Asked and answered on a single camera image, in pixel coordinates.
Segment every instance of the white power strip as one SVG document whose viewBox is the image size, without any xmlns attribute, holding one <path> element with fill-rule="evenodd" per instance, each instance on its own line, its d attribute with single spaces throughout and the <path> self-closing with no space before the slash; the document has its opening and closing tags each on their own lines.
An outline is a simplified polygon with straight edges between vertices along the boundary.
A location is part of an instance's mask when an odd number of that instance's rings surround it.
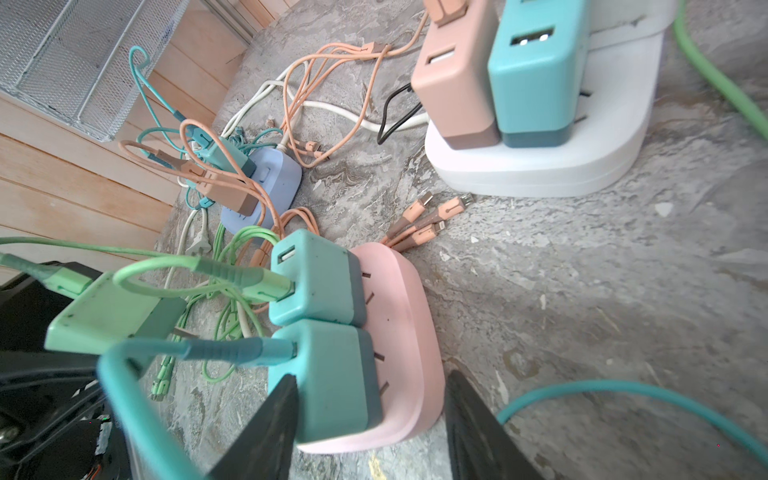
<svg viewBox="0 0 768 480">
<path fill-rule="evenodd" d="M 670 3 L 648 0 L 648 15 L 637 22 L 618 21 L 607 4 L 595 6 L 614 27 L 591 36 L 581 87 L 589 96 L 579 97 L 567 143 L 545 148 L 499 143 L 457 151 L 430 122 L 425 151 L 438 175 L 456 190 L 503 197 L 575 197 L 621 178 L 640 153 L 647 130 L 664 29 L 674 20 Z"/>
</svg>

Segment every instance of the outlet slot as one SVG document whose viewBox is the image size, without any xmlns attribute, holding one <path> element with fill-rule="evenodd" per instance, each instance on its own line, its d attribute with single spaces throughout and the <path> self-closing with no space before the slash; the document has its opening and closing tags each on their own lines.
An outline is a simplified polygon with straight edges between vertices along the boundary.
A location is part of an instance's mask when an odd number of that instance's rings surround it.
<svg viewBox="0 0 768 480">
<path fill-rule="evenodd" d="M 290 257 L 293 257 L 296 255 L 296 246 L 289 248 L 288 250 L 282 252 L 280 255 L 277 256 L 277 262 L 282 263 L 286 260 L 288 260 Z"/>
<path fill-rule="evenodd" d="M 554 35 L 554 27 L 545 28 L 543 30 L 533 31 L 525 35 L 518 35 L 512 38 L 510 45 L 527 45 L 532 41 L 547 41 L 552 35 Z"/>
<path fill-rule="evenodd" d="M 456 47 L 448 48 L 447 50 L 442 50 L 439 53 L 430 55 L 427 57 L 427 64 L 431 65 L 433 63 L 437 63 L 439 61 L 448 60 L 456 53 Z"/>
</svg>

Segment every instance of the gray floor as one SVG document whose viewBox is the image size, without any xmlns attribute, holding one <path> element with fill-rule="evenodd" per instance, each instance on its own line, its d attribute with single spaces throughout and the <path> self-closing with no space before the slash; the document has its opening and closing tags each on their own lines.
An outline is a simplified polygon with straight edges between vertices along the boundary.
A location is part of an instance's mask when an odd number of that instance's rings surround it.
<svg viewBox="0 0 768 480">
<path fill-rule="evenodd" d="M 401 45 L 420 4 L 299 3 L 257 35 L 216 127 L 262 81 L 328 41 Z M 688 17 L 703 52 L 768 107 L 765 1 L 692 0 Z M 624 178 L 580 198 L 479 197 L 437 240 L 406 256 L 421 273 L 446 372 L 463 371 L 492 411 L 556 382 L 637 380 L 698 399 L 768 442 L 766 143 L 691 69 L 671 36 L 664 50 L 653 118 Z M 411 53 L 384 64 L 369 118 L 380 118 L 383 99 L 409 80 L 415 59 Z M 315 98 L 358 109 L 371 68 L 340 68 Z M 392 114 L 409 109 L 408 101 Z M 281 118 L 280 102 L 273 94 L 254 108 L 247 130 Z M 350 126 L 313 111 L 297 130 L 331 144 Z M 310 207 L 323 236 L 345 247 L 378 240 L 425 190 L 438 200 L 455 195 L 427 161 L 424 133 L 395 134 L 383 147 L 374 134 L 358 133 L 332 160 L 305 171 L 295 205 Z M 160 248 L 175 244 L 186 217 L 179 212 Z M 192 282 L 181 273 L 175 284 Z M 209 336 L 220 307 L 204 306 L 190 328 Z M 199 364 L 188 362 L 177 368 L 161 412 L 208 469 L 265 389 L 261 371 L 210 385 Z M 635 397 L 546 402 L 515 417 L 508 432 L 547 479 L 768 477 L 715 429 Z M 450 478 L 445 424 L 372 452 L 295 452 L 291 478 Z"/>
</svg>

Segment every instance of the pink plastic housing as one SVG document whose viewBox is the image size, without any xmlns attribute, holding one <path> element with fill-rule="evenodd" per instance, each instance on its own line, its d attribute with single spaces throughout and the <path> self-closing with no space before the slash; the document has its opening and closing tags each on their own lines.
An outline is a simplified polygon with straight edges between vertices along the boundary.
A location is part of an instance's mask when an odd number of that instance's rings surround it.
<svg viewBox="0 0 768 480">
<path fill-rule="evenodd" d="M 416 268 L 381 243 L 353 248 L 360 259 L 384 419 L 355 435 L 299 444 L 308 453 L 377 449 L 409 439 L 442 412 L 445 373 L 435 325 Z"/>
</svg>

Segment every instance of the wire mesh tray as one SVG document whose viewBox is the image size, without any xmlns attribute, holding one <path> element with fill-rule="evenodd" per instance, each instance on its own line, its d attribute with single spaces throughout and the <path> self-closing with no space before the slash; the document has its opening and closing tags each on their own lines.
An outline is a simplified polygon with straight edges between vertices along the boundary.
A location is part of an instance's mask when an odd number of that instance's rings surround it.
<svg viewBox="0 0 768 480">
<path fill-rule="evenodd" d="M 0 90 L 99 141 L 111 141 L 138 89 L 128 51 L 148 76 L 189 0 L 0 0 Z"/>
</svg>

